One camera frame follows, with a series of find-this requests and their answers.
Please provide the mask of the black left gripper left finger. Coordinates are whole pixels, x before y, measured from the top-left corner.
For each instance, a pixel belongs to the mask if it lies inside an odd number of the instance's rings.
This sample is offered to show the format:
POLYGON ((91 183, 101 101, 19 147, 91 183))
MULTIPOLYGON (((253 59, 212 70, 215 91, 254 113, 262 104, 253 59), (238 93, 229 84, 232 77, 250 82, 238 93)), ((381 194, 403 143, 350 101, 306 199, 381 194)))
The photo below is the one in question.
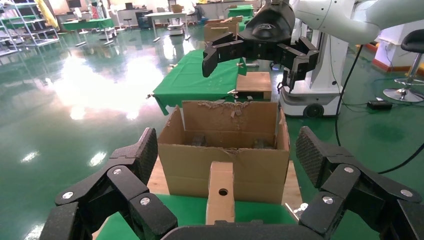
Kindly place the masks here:
POLYGON ((141 240, 160 240, 177 217, 148 188, 158 157, 154 128, 137 143, 116 149, 97 172, 60 192, 40 234, 42 240, 90 240, 119 213, 141 240))

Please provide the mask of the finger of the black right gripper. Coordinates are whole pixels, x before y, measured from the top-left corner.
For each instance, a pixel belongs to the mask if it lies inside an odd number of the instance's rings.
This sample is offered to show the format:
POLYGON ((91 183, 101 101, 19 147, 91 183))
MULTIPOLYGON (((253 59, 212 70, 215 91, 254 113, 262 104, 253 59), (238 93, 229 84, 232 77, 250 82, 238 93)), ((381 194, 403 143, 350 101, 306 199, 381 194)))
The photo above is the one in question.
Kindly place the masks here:
POLYGON ((223 33, 205 43, 202 75, 208 78, 219 63, 240 59, 245 51, 245 42, 236 40, 232 32, 223 33))
POLYGON ((306 73, 316 68, 320 51, 304 36, 290 46, 280 43, 277 49, 279 50, 277 63, 288 69, 282 85, 288 87, 290 93, 297 81, 305 80, 306 73))

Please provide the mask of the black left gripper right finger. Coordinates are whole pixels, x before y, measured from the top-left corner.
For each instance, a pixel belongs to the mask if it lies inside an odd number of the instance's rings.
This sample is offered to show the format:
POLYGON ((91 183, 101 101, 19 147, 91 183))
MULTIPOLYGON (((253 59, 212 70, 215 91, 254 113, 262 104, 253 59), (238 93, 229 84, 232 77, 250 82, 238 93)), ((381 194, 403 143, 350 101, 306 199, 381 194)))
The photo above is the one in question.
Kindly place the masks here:
POLYGON ((301 226, 328 240, 351 211, 382 240, 423 239, 424 206, 415 190, 366 168, 344 147, 321 141, 307 126, 299 130, 295 150, 318 190, 299 218, 301 226))

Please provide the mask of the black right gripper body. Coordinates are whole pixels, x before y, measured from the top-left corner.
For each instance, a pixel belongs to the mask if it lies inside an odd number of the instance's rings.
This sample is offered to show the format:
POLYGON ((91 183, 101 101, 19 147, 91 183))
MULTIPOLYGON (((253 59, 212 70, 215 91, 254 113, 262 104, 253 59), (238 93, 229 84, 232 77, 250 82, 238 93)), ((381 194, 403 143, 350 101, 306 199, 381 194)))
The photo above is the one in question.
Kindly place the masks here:
POLYGON ((266 3, 245 25, 245 57, 282 62, 291 44, 295 14, 288 0, 266 3))

